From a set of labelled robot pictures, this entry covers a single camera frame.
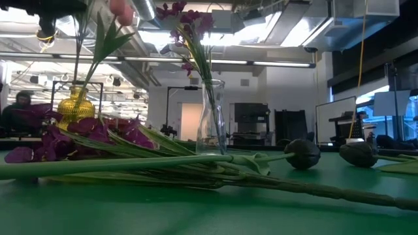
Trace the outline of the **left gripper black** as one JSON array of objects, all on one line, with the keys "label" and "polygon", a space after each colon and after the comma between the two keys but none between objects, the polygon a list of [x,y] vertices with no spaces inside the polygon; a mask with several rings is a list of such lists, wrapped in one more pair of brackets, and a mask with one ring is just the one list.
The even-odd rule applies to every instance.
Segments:
[{"label": "left gripper black", "polygon": [[[54,0],[1,0],[1,10],[18,8],[25,10],[28,15],[37,15],[42,32],[56,31],[55,6]],[[78,13],[84,12],[87,5],[80,0],[62,0],[57,9],[65,13]]]}]

